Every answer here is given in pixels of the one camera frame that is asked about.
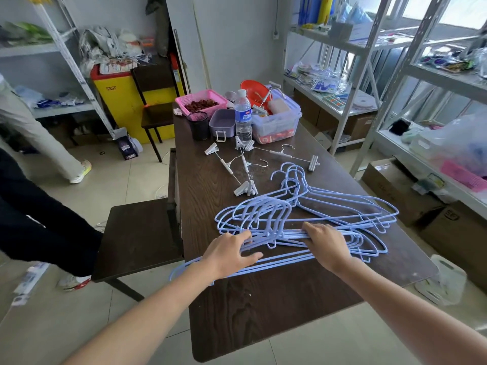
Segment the person's right hand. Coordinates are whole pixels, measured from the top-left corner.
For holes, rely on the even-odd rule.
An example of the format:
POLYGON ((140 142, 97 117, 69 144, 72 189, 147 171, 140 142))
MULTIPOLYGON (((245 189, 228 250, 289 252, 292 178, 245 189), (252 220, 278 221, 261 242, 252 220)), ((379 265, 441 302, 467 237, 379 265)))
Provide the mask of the person's right hand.
POLYGON ((324 246, 308 249, 326 270, 337 276, 349 266, 352 259, 343 234, 328 224, 324 225, 324 246))

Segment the person's left hand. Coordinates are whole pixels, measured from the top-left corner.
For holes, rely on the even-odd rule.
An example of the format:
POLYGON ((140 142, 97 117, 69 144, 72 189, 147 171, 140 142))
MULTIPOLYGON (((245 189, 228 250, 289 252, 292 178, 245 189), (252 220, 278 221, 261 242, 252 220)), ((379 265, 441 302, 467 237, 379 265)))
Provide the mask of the person's left hand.
POLYGON ((246 240, 251 239, 249 230, 240 234, 225 233, 214 239, 202 256, 204 271, 211 281, 229 276, 251 265, 239 265, 240 249, 246 240))

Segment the single light blue clothes hanger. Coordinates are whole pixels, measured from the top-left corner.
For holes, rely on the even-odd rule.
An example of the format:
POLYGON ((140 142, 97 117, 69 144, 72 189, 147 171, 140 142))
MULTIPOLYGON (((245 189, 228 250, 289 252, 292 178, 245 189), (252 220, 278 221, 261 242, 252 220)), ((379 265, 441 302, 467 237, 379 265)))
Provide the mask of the single light blue clothes hanger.
MULTIPOLYGON (((290 253, 285 253, 281 255, 276 255, 273 257, 268 257, 268 258, 262 258, 255 264, 243 268, 229 276, 226 276, 225 278, 230 278, 230 277, 237 277, 237 276, 243 276, 247 275, 250 273, 254 272, 259 272, 263 270, 270 270, 273 268, 281 267, 281 266, 286 266, 290 264, 295 264, 299 262, 304 262, 308 261, 311 259, 314 259, 314 255, 308 250, 302 250, 302 251, 297 251, 297 252, 290 252, 290 253)), ((187 267, 190 265, 197 263, 201 260, 201 257, 195 258, 193 260, 190 260, 188 262, 185 262, 184 264, 181 264, 177 266, 175 269, 172 270, 172 272, 169 275, 169 281, 173 281, 177 277, 179 277, 187 267)))

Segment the pile of blue wire hangers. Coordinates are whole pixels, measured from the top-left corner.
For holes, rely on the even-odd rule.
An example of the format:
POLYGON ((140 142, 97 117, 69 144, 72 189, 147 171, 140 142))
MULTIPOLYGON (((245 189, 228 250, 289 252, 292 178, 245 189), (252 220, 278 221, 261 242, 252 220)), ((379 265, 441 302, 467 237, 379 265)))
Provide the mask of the pile of blue wire hangers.
POLYGON ((252 233, 244 250, 264 246, 305 248, 303 222, 330 224, 340 231, 352 255, 370 262, 388 252, 381 235, 396 223, 399 210, 375 196, 346 194, 308 184, 305 170, 284 162, 270 179, 281 177, 279 188, 222 209, 215 216, 223 234, 252 233))

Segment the person's left forearm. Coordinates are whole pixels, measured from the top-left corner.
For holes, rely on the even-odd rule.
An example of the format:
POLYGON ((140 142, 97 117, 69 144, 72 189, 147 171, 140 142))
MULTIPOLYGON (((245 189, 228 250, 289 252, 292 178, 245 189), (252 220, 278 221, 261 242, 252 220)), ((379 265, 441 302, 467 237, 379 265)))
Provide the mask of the person's left forearm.
POLYGON ((62 365, 145 365, 190 303, 216 279, 209 260, 144 299, 78 349, 62 365))

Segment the person's right forearm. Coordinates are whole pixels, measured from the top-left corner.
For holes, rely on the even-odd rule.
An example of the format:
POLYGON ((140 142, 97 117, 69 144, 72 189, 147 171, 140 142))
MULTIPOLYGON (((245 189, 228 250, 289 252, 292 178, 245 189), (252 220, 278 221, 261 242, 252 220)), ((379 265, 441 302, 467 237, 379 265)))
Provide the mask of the person's right forearm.
POLYGON ((381 317, 423 365, 487 365, 487 338, 357 258, 328 269, 381 317))

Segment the dark wooden table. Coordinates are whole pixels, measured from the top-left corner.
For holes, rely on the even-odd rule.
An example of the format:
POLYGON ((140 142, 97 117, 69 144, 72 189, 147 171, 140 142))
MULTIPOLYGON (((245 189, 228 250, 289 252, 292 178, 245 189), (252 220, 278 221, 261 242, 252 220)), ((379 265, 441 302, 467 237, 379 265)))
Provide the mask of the dark wooden table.
MULTIPOLYGON (((215 155, 204 154, 212 141, 194 141, 186 118, 173 116, 173 124, 177 176, 170 170, 169 194, 176 190, 179 249, 190 261, 202 256, 219 235, 216 214, 246 197, 234 196, 235 179, 215 155)), ((278 151, 282 143, 292 145, 298 158, 318 156, 320 165, 306 174, 311 186, 367 195, 301 124, 295 136, 268 147, 278 151)), ((253 171, 259 193, 278 189, 283 177, 276 175, 270 180, 271 173, 286 160, 258 150, 252 151, 249 158, 251 162, 259 158, 269 162, 268 167, 253 171)), ((368 265, 390 281, 406 287, 438 272, 399 225, 392 225, 380 238, 388 253, 373 258, 368 265)), ((189 306, 193 357, 198 362, 213 360, 361 302, 358 294, 315 259, 219 280, 189 306)))

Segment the open brown cardboard box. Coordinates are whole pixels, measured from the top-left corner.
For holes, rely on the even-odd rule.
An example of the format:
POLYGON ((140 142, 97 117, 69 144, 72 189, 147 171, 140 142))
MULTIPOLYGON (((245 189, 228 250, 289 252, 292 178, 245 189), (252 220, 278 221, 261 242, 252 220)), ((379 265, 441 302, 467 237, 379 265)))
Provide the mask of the open brown cardboard box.
POLYGON ((395 158, 369 163, 361 181, 377 197, 395 206, 399 220, 407 227, 425 227, 446 207, 436 196, 414 190, 417 179, 395 158))

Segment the clear plastic storage box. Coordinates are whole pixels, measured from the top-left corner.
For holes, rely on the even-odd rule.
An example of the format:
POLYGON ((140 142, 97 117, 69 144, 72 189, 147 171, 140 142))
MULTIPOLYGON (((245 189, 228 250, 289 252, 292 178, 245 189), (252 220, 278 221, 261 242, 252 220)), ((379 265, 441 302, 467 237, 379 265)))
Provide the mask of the clear plastic storage box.
POLYGON ((277 101, 277 106, 286 104, 288 109, 278 109, 278 113, 268 115, 252 113, 253 139, 259 144, 269 144, 279 140, 288 139, 295 135, 299 120, 302 116, 301 107, 289 96, 279 89, 272 90, 272 101, 277 101))

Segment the dark wooden side stool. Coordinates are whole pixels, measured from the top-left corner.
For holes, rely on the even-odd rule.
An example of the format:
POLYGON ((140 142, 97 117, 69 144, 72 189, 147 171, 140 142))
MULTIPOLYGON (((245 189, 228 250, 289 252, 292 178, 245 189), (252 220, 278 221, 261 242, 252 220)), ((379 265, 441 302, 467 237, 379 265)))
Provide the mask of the dark wooden side stool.
POLYGON ((111 208, 92 281, 105 282, 140 302, 144 296, 121 277, 184 260, 184 248, 172 198, 111 208))

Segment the flat brown cardboard box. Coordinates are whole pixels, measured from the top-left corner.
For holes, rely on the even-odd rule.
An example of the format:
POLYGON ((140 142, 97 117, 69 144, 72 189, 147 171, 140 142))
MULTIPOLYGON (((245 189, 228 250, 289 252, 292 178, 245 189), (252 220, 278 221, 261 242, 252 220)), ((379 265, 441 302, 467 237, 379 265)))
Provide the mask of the flat brown cardboard box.
MULTIPOLYGON (((328 132, 333 138, 338 128, 338 120, 334 116, 296 89, 293 92, 293 100, 301 107, 300 122, 311 135, 316 136, 320 132, 328 132)), ((364 139, 375 116, 376 111, 349 116, 343 134, 349 135, 350 140, 364 139)))

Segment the clear plastic water bottle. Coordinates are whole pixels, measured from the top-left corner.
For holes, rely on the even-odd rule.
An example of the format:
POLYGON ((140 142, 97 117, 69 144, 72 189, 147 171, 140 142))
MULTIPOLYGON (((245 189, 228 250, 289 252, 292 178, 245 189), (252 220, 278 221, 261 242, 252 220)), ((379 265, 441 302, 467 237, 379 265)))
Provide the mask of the clear plastic water bottle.
POLYGON ((247 92, 244 89, 239 89, 237 92, 237 99, 234 103, 235 110, 235 130, 236 135, 242 141, 252 140, 252 105, 247 98, 247 92))

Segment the small black object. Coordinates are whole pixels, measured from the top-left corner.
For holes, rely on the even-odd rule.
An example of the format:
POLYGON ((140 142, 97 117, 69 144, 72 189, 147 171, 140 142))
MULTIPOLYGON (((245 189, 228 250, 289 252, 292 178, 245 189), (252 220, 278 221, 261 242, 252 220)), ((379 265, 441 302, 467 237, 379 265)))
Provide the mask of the small black object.
POLYGON ((388 131, 394 135, 402 136, 404 133, 410 130, 410 127, 410 121, 399 118, 389 126, 388 131))

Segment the black mesh pen cup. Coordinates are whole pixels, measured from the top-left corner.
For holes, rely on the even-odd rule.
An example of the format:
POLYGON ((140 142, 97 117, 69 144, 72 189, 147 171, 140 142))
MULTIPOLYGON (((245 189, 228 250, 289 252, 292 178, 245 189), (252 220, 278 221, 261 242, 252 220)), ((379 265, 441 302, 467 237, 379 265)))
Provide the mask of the black mesh pen cup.
POLYGON ((210 138, 209 117, 204 111, 190 113, 187 117, 192 139, 203 141, 210 138))

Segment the white plastic container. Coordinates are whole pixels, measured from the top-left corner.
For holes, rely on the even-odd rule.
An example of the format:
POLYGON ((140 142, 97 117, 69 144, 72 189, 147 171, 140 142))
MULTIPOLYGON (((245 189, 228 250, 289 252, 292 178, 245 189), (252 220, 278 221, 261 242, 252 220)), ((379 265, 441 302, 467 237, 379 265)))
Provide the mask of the white plastic container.
POLYGON ((458 305, 467 282, 466 272, 440 255, 433 254, 430 259, 438 273, 415 283, 414 289, 437 306, 458 305))

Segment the large brown cardboard box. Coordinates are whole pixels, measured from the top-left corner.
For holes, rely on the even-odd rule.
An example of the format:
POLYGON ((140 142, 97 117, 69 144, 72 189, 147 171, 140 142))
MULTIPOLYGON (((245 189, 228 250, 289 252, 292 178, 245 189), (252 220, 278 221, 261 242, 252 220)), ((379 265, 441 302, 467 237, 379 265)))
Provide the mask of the large brown cardboard box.
POLYGON ((462 202, 447 205, 420 233, 487 295, 487 220, 462 202))

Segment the heap of printed packets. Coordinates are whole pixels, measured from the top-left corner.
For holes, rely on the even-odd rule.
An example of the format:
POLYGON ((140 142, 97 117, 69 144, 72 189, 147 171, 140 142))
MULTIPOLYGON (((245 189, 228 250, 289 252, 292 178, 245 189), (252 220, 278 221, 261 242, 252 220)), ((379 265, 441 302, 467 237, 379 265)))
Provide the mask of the heap of printed packets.
POLYGON ((345 108, 352 88, 339 71, 322 69, 318 65, 303 64, 301 61, 291 69, 286 69, 284 76, 338 110, 345 108))

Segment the orange-red plastic bowl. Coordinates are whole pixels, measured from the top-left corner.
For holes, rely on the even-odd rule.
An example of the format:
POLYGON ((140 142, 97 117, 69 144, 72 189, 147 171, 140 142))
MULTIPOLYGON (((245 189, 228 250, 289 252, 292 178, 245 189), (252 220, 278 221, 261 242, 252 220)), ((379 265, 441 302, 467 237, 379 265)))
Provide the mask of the orange-red plastic bowl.
MULTIPOLYGON (((255 80, 243 80, 240 83, 240 88, 246 90, 247 98, 250 101, 251 105, 256 104, 257 106, 260 105, 261 98, 265 97, 268 92, 268 87, 264 84, 255 81, 255 80)), ((267 102, 264 105, 264 109, 269 111, 268 109, 268 102, 273 100, 273 96, 267 99, 267 102)))

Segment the heap of red dates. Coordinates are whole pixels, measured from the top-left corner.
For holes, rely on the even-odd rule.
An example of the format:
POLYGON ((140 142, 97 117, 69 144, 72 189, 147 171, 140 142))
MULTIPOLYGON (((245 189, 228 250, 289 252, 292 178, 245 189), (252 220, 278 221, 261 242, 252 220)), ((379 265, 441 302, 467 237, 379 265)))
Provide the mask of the heap of red dates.
POLYGON ((192 101, 189 104, 185 105, 185 108, 188 112, 193 113, 197 111, 203 111, 207 108, 214 107, 219 105, 218 102, 212 100, 212 99, 202 99, 199 101, 192 101))

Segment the pink flat basket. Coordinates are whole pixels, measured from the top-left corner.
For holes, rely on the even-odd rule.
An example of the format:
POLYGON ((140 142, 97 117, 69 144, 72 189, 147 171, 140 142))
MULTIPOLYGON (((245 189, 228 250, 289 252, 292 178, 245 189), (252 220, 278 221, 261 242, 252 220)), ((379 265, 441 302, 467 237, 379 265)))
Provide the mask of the pink flat basket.
POLYGON ((454 163, 452 160, 445 160, 440 166, 440 171, 464 185, 472 192, 479 193, 487 191, 487 179, 475 175, 466 168, 454 163))

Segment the dark blue packet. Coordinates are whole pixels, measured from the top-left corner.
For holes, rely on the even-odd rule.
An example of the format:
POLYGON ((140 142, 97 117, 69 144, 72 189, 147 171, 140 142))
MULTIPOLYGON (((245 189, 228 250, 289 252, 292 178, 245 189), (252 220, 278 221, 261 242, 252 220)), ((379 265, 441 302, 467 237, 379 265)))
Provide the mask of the dark blue packet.
POLYGON ((124 160, 136 158, 143 152, 142 144, 135 138, 131 137, 125 127, 114 129, 114 141, 124 160))

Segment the pink plastic basket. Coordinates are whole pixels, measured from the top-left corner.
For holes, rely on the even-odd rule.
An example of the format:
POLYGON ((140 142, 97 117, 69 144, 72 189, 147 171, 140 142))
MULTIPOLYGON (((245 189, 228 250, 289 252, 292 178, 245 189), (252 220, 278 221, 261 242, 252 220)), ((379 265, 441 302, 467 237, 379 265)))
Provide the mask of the pink plastic basket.
POLYGON ((213 91, 212 89, 205 89, 205 90, 198 91, 196 93, 178 97, 175 99, 175 102, 178 104, 183 115, 188 116, 190 112, 186 110, 185 105, 191 103, 192 101, 199 101, 202 99, 205 100, 212 99, 219 103, 219 105, 217 106, 210 107, 203 110, 205 113, 208 114, 209 118, 215 113, 216 110, 227 109, 228 107, 228 100, 225 97, 223 97, 221 94, 217 93, 216 91, 213 91))

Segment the clear plastic bag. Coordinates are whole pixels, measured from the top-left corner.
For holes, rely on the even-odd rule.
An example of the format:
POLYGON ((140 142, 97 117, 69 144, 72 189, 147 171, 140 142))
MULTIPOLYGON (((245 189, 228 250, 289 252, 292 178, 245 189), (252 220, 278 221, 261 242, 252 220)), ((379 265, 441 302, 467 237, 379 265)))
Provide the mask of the clear plastic bag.
POLYGON ((409 148, 423 159, 450 160, 487 178, 487 111, 461 116, 439 129, 420 131, 409 148))

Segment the dark wooden chair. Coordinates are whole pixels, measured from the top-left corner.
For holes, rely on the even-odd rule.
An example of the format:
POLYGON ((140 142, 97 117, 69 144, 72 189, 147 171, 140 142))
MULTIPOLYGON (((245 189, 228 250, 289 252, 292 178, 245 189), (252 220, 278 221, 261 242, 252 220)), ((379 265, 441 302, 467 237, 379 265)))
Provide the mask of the dark wooden chair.
POLYGON ((162 163, 151 130, 162 143, 158 129, 173 124, 173 102, 178 92, 170 62, 167 58, 160 58, 156 62, 144 63, 132 69, 131 75, 143 104, 141 127, 162 163))

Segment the large grey metal shelf rack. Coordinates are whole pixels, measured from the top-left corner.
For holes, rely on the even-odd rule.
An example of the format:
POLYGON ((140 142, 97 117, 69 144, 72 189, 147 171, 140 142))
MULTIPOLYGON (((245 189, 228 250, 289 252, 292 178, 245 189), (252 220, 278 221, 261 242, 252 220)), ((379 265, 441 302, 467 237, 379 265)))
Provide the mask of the large grey metal shelf rack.
POLYGON ((426 190, 462 202, 487 220, 487 191, 472 192, 440 171, 444 160, 423 159, 409 148, 420 131, 487 111, 487 0, 429 1, 350 175, 376 144, 410 165, 426 190), (402 136, 388 131, 399 118, 411 122, 402 136))

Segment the grey cardboard box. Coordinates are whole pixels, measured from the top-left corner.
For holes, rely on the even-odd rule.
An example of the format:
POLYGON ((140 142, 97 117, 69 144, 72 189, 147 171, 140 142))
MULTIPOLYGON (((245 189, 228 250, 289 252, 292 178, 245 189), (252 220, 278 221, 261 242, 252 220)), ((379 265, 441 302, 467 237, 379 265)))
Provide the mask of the grey cardboard box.
POLYGON ((363 41, 368 39, 373 25, 373 22, 349 24, 333 20, 328 36, 333 40, 339 41, 363 41))

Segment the yellow bin with red lid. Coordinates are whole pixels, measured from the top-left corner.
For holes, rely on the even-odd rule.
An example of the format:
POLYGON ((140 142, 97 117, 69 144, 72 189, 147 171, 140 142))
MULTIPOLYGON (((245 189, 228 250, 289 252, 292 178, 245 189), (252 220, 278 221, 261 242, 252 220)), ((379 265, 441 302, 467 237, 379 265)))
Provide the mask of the yellow bin with red lid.
POLYGON ((102 74, 101 68, 101 64, 95 65, 90 78, 115 123, 140 143, 149 143, 142 127, 146 106, 173 103, 180 93, 184 94, 177 55, 153 55, 148 63, 126 72, 102 74))

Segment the printed papers on floor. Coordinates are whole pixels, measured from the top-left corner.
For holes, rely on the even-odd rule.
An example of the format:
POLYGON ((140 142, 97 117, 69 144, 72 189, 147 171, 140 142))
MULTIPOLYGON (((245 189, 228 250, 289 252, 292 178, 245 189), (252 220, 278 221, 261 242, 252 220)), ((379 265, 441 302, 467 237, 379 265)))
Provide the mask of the printed papers on floor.
POLYGON ((49 266, 49 263, 38 262, 27 269, 26 274, 14 290, 15 297, 11 303, 11 307, 23 306, 27 303, 30 293, 49 266))

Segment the row of blue folders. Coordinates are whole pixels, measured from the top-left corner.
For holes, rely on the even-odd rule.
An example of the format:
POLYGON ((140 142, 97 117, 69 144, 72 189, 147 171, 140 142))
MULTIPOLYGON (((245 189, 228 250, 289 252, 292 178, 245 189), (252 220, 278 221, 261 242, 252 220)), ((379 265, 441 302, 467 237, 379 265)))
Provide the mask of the row of blue folders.
POLYGON ((298 25, 327 24, 333 11, 334 0, 301 0, 298 25))

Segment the dark hanging garment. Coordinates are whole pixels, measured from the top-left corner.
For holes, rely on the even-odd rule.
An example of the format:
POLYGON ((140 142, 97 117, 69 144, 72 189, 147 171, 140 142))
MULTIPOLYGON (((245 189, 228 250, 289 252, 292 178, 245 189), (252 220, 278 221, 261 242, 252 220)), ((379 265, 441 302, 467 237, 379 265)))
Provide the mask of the dark hanging garment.
POLYGON ((167 58, 169 49, 170 19, 166 0, 148 0, 145 14, 155 14, 155 48, 157 54, 167 58))

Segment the heap of crumpled bags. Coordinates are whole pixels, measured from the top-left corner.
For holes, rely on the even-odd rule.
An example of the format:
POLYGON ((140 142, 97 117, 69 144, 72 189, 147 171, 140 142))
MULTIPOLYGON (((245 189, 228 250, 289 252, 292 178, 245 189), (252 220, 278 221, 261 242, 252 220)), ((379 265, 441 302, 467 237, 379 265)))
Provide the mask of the heap of crumpled bags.
POLYGON ((101 75, 130 72, 140 63, 149 63, 152 54, 146 53, 142 41, 129 30, 119 32, 95 26, 80 34, 78 47, 81 54, 80 71, 90 77, 98 67, 101 75))

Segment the white metal shelf rack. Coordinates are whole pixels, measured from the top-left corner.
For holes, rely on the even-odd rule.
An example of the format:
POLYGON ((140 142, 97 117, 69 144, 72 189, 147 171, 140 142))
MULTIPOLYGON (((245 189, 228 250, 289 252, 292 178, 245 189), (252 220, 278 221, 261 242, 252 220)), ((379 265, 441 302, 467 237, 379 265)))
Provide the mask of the white metal shelf rack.
POLYGON ((66 108, 58 107, 50 109, 35 109, 33 112, 34 117, 43 118, 48 116, 65 115, 75 112, 94 110, 104 124, 111 138, 114 140, 116 138, 115 130, 108 120, 108 117, 99 103, 99 100, 96 98, 94 91, 90 87, 86 78, 83 76, 74 55, 67 46, 68 42, 70 42, 73 38, 78 37, 78 29, 75 26, 69 12, 65 10, 63 13, 66 22, 70 25, 70 28, 65 32, 59 32, 43 4, 33 4, 32 8, 36 15, 40 18, 40 21, 53 41, 45 44, 31 44, 18 47, 0 47, 0 59, 59 53, 63 57, 65 63, 69 66, 70 71, 74 75, 84 94, 83 104, 66 108))

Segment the green plastic bag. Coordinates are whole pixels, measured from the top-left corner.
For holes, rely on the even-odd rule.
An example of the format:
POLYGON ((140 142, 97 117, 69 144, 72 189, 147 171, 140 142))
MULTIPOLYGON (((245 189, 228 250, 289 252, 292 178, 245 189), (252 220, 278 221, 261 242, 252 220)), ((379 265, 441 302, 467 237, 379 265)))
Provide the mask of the green plastic bag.
POLYGON ((26 22, 0 24, 0 46, 19 47, 53 42, 52 36, 42 27, 26 22))

